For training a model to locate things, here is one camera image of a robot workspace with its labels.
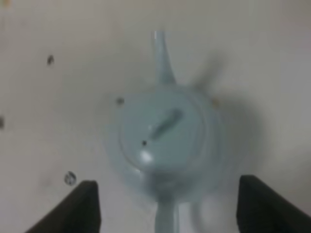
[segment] teapot handle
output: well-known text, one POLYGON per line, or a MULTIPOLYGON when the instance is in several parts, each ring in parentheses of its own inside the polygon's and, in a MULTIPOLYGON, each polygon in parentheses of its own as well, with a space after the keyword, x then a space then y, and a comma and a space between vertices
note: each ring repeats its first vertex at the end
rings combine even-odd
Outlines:
POLYGON ((172 71, 170 57, 165 42, 165 32, 155 31, 153 33, 156 72, 160 83, 175 84, 176 80, 172 71))
POLYGON ((158 201, 155 233, 179 233, 178 206, 173 199, 158 201))

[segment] white surface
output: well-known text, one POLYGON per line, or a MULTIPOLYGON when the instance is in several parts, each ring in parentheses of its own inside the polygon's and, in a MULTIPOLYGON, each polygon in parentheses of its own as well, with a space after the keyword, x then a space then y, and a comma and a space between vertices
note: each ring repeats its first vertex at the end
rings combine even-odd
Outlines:
POLYGON ((162 26, 180 83, 215 54, 223 63, 207 86, 232 144, 222 188, 181 207, 181 233, 235 232, 245 173, 311 214, 310 10, 304 0, 12 0, 0 10, 0 232, 24 232, 54 207, 71 190, 68 170, 99 182, 103 233, 153 232, 155 206, 107 163, 102 104, 152 82, 150 32, 162 26))

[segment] teapot lid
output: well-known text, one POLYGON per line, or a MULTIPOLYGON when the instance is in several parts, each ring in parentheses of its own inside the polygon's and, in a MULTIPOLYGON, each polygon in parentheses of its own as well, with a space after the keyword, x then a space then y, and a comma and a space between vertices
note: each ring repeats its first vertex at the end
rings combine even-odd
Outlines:
POLYGON ((166 85, 134 95, 121 107, 118 141, 126 160, 144 172, 182 171, 213 141, 187 88, 166 85))

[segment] teapot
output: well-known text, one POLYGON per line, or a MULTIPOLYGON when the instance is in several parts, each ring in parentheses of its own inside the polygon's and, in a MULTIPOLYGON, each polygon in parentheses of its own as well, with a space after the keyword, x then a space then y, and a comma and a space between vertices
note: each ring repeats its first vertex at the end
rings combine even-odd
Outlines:
POLYGON ((221 122, 211 99, 176 82, 164 31, 153 46, 158 85, 119 101, 104 149, 123 180, 157 202, 155 233, 176 233, 178 205, 217 182, 221 122))

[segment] teapot spout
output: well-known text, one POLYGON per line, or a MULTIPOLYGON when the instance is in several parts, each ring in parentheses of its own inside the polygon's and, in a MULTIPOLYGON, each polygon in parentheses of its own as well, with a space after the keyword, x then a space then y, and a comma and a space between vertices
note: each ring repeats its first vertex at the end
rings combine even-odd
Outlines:
POLYGON ((176 83, 170 57, 166 48, 165 32, 155 31, 153 33, 154 54, 156 62, 156 72, 161 84, 176 83))

